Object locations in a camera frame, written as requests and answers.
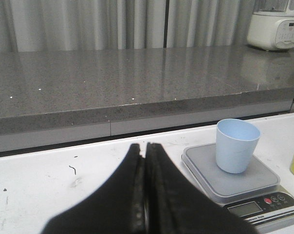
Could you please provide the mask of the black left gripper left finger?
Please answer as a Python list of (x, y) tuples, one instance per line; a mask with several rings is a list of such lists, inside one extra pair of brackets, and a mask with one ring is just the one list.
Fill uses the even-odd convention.
[(145, 160), (132, 144), (113, 174), (94, 193), (53, 217), (44, 234), (143, 234)]

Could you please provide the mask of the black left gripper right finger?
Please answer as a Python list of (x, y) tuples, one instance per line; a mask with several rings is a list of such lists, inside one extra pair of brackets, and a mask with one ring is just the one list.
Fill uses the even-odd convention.
[(255, 234), (256, 229), (200, 192), (161, 144), (148, 143), (145, 191), (149, 234)]

